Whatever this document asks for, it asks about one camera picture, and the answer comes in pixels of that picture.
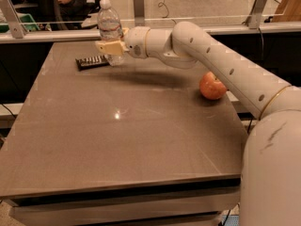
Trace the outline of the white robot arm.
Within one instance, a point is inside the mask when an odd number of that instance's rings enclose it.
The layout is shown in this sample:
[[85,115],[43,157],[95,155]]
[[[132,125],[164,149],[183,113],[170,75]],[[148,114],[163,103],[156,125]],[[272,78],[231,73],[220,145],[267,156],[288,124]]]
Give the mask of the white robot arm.
[[258,120],[243,152],[239,225],[301,225],[301,89],[190,22],[170,30],[137,26],[96,46],[104,54],[156,57],[172,67],[205,65]]

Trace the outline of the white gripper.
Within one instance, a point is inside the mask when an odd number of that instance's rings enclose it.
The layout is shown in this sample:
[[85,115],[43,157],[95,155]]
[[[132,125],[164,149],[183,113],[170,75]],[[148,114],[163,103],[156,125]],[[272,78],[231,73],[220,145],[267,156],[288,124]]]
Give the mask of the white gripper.
[[122,56],[128,51],[128,54],[135,58],[146,58],[146,39],[151,29],[147,26],[136,26],[134,28],[122,28],[124,41],[121,40],[97,40],[96,48],[103,54]]

